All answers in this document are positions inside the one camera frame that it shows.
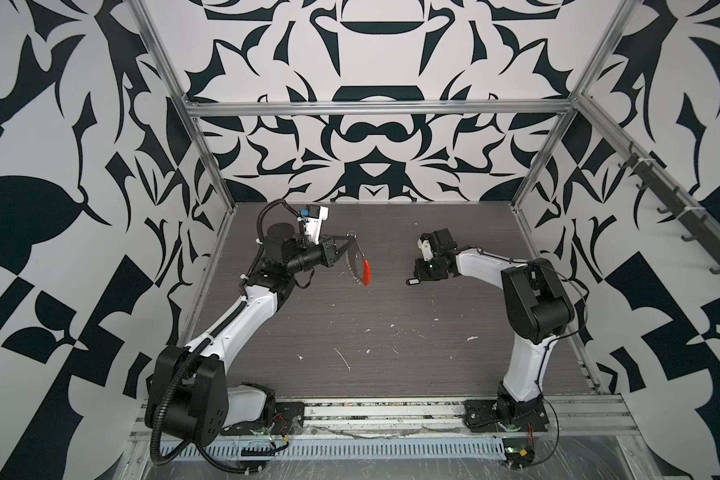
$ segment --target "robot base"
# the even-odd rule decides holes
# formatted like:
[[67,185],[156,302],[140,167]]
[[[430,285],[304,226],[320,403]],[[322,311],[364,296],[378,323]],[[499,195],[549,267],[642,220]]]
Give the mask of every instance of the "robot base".
[[467,400],[464,402],[464,425],[474,433],[527,432],[530,426],[535,432],[546,432],[549,419],[544,409],[543,397],[518,402],[499,385],[495,400]]

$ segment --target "scratch mark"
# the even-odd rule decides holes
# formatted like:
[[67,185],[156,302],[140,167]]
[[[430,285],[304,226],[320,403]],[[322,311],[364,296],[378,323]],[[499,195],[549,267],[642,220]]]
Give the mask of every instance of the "scratch mark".
[[336,350],[336,353],[338,354],[338,356],[340,356],[342,358],[342,360],[344,360],[344,365],[347,366],[347,370],[349,370],[351,372],[352,369],[349,367],[349,364],[347,363],[347,360],[344,358],[344,355],[342,355],[342,353],[336,347],[333,347],[333,349]]

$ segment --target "patterned panel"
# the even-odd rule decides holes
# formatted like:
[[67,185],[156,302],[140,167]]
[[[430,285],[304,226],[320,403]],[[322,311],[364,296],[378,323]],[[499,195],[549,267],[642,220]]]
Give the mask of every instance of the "patterned panel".
[[204,118],[237,201],[511,200],[554,114]]
[[618,2],[149,0],[193,101],[561,98]]
[[626,33],[591,93],[720,222],[720,0],[646,0]]
[[0,2],[0,478],[96,478],[224,206],[120,0]]
[[[584,292],[580,333],[648,445],[695,480],[720,475],[720,276],[582,116],[523,206],[542,254]],[[578,294],[568,286],[571,299]],[[580,316],[584,303],[576,302]]]

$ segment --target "black and white patterned wall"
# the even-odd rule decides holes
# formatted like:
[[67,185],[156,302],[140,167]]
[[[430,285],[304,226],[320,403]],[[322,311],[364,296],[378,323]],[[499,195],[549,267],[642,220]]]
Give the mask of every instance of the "black and white patterned wall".
[[[720,222],[720,0],[646,0],[592,93]],[[578,116],[523,212],[665,473],[718,479],[720,275],[621,161]]]
[[[617,2],[148,0],[191,101],[566,98]],[[510,200],[552,114],[206,118],[236,200]]]
[[113,471],[224,213],[126,5],[0,2],[0,478]]

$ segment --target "side wall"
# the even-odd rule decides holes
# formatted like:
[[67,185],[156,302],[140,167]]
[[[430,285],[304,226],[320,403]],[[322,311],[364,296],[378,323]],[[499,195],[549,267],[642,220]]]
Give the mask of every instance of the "side wall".
[[[618,4],[145,3],[200,103],[566,98]],[[204,120],[235,200],[463,201],[511,200],[554,115]]]
[[0,2],[0,478],[97,478],[224,206],[120,0]]
[[[720,1],[647,0],[591,93],[720,222]],[[707,479],[720,475],[720,275],[622,161],[577,116],[523,212],[585,289],[580,335],[607,389],[666,472]]]

